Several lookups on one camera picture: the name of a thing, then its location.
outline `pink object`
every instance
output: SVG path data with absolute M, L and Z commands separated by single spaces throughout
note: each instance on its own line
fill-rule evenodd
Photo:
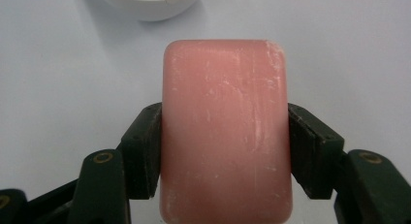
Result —
M 164 59 L 167 223 L 285 222 L 292 209 L 285 62 L 267 41 L 178 41 Z

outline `pink soap bar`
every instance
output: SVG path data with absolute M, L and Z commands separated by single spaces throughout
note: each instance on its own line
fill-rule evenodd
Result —
M 161 198 L 167 223 L 282 223 L 292 209 L 282 49 L 178 41 L 164 58 Z

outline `white container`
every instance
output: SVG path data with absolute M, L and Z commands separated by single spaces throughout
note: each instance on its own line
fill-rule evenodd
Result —
M 106 0 L 112 6 L 136 15 L 144 21 L 157 21 L 177 16 L 196 0 Z

